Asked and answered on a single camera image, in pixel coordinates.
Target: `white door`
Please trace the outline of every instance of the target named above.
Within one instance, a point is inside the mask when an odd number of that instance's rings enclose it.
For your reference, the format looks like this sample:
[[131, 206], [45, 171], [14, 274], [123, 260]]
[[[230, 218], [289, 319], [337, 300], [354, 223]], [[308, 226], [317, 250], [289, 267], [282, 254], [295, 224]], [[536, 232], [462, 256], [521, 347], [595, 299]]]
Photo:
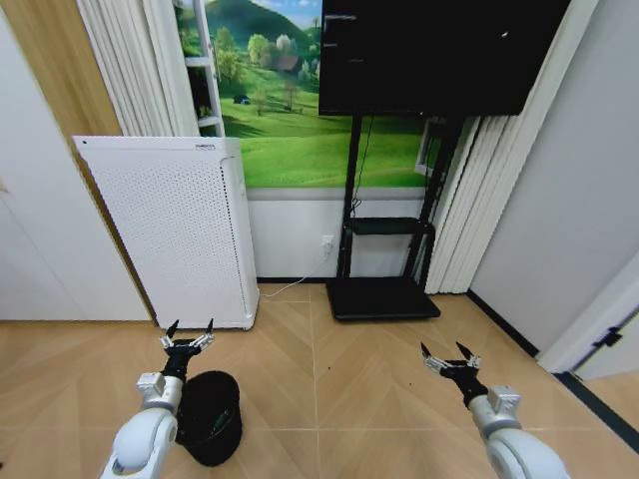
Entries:
[[639, 370], [639, 312], [623, 326], [612, 346], [601, 346], [575, 372], [584, 380]]
[[0, 319], [82, 318], [78, 306], [0, 198]]
[[2, 9], [0, 64], [0, 316], [148, 319]]

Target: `white air purifier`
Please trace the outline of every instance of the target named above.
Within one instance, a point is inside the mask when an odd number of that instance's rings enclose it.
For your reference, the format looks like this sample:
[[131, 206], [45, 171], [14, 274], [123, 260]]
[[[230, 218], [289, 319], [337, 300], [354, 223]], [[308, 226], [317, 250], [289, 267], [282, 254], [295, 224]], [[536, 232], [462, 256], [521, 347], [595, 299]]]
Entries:
[[160, 326], [252, 327], [260, 294], [239, 140], [74, 140]]

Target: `wall outlet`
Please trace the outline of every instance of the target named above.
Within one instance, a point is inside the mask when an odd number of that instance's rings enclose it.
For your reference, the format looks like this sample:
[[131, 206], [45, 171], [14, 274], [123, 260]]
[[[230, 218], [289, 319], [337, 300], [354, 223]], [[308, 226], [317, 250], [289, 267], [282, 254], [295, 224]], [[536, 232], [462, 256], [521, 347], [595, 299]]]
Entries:
[[321, 248], [325, 254], [330, 254], [335, 246], [335, 235], [324, 235], [321, 237]]

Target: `white wall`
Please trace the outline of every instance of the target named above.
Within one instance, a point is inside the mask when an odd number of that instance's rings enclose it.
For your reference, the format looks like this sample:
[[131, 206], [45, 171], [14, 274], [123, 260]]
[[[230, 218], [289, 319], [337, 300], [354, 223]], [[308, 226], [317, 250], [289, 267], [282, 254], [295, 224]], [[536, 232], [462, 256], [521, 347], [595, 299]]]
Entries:
[[0, 64], [2, 201], [77, 304], [67, 319], [148, 319], [1, 9]]
[[[415, 199], [418, 196], [415, 191], [381, 192], [379, 189], [370, 189], [362, 191], [360, 196], [364, 198], [357, 209], [357, 214], [361, 217], [416, 217], [421, 208], [421, 200]], [[392, 197], [394, 200], [366, 200], [371, 197]], [[323, 258], [323, 235], [335, 236], [334, 248], [328, 260], [313, 276], [335, 275], [343, 190], [306, 193], [300, 190], [249, 191], [249, 198], [258, 276], [301, 277], [308, 274]], [[409, 237], [355, 237], [351, 274], [401, 273], [408, 241]]]
[[471, 285], [542, 351], [639, 248], [637, 45], [601, 0]]

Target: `tree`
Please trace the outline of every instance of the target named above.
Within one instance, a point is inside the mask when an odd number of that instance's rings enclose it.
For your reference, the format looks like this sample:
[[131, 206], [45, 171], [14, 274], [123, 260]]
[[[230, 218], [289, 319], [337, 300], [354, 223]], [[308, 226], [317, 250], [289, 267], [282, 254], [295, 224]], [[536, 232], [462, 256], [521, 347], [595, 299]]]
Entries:
[[220, 50], [218, 52], [218, 68], [220, 78], [226, 83], [240, 83], [244, 70], [240, 56], [235, 52]]
[[280, 50], [275, 43], [270, 42], [262, 48], [260, 53], [260, 66], [262, 68], [272, 68], [278, 61]]
[[298, 80], [301, 82], [307, 82], [311, 78], [311, 72], [309, 62], [304, 60], [302, 63], [302, 69], [298, 72]]
[[202, 49], [200, 48], [200, 38], [198, 32], [195, 30], [180, 30], [180, 43], [182, 44], [182, 51], [189, 57], [202, 56]]
[[276, 40], [276, 46], [282, 53], [289, 53], [291, 51], [291, 39], [288, 35], [280, 35]]
[[284, 109], [292, 112], [297, 98], [298, 87], [296, 86], [296, 84], [289, 81], [284, 83]]
[[216, 33], [215, 45], [218, 50], [235, 50], [236, 41], [234, 40], [233, 35], [231, 35], [231, 30], [227, 27], [219, 28]]
[[267, 105], [267, 93], [260, 88], [253, 94], [253, 103], [256, 106], [256, 113], [260, 117], [264, 114]]
[[249, 51], [249, 58], [253, 63], [260, 62], [262, 51], [264, 50], [264, 47], [267, 46], [269, 46], [269, 40], [267, 39], [267, 37], [265, 37], [264, 35], [260, 35], [259, 33], [251, 35], [247, 50]]

